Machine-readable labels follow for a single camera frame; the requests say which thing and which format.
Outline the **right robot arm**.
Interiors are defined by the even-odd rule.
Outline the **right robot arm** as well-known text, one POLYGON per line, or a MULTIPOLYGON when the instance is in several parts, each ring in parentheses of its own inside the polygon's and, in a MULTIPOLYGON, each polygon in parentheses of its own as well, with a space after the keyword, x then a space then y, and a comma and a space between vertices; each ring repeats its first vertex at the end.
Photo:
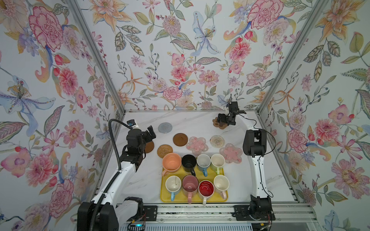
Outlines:
POLYGON ((242 146, 251 169, 253 192, 247 207, 237 208, 238 218, 254 221, 274 220, 271 198, 266 184, 264 160, 267 152, 267 131, 253 128, 246 130, 242 146))

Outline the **patterned round white coaster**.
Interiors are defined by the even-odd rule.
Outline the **patterned round white coaster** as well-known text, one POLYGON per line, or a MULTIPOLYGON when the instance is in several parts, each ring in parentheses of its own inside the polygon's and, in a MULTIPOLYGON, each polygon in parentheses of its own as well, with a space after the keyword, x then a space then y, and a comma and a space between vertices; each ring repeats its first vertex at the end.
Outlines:
POLYGON ((222 136, 214 135, 210 138, 210 144, 214 148, 222 148, 225 145, 225 140, 222 136))

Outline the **brown paw coaster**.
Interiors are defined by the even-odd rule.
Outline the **brown paw coaster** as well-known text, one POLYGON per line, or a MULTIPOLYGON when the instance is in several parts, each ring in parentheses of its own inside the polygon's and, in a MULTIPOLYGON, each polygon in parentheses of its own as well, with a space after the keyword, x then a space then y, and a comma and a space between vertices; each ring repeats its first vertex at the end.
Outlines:
POLYGON ((218 122, 218 118, 213 119, 213 126, 221 130, 224 130, 225 128, 228 127, 226 123, 218 122))

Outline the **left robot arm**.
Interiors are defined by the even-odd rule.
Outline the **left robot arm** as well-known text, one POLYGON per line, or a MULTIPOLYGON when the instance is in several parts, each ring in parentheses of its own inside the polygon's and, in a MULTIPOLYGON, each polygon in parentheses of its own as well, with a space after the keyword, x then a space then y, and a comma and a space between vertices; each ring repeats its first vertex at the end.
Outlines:
POLYGON ((83 202, 77 213, 78 231, 117 231, 122 224, 131 226, 145 217, 144 203, 141 198, 120 195, 125 184, 137 172, 146 157, 146 144, 156 138, 152 126, 146 131, 139 128, 135 120, 123 123, 117 119, 108 122, 109 133, 115 152, 118 168, 105 185, 90 202, 83 202), (116 140, 112 131, 112 123, 118 123, 129 131, 126 136, 127 144, 119 154, 116 140))

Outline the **grey round coaster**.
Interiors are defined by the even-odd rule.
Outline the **grey round coaster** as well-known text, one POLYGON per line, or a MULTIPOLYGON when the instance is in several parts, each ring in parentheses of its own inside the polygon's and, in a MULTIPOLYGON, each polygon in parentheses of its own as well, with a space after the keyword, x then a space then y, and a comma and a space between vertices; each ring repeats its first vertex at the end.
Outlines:
POLYGON ((171 132, 171 131, 172 131, 172 124, 171 124, 171 123, 169 123, 169 122, 163 122, 163 123, 161 123, 161 124, 158 126, 158 131, 159 131, 160 133, 164 133, 164 134, 169 133, 169 132, 171 132))

